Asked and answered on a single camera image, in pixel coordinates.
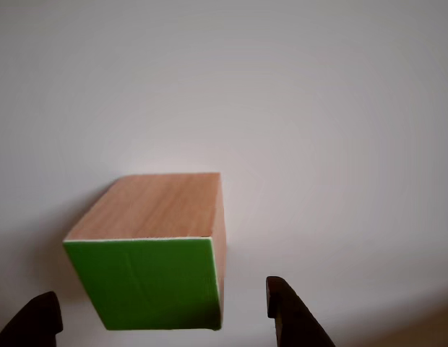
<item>green face of block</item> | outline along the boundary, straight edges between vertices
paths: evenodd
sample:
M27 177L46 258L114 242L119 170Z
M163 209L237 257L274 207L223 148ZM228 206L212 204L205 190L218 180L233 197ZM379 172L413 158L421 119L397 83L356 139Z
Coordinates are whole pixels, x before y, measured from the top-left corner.
M64 246L107 329L220 329L211 238Z

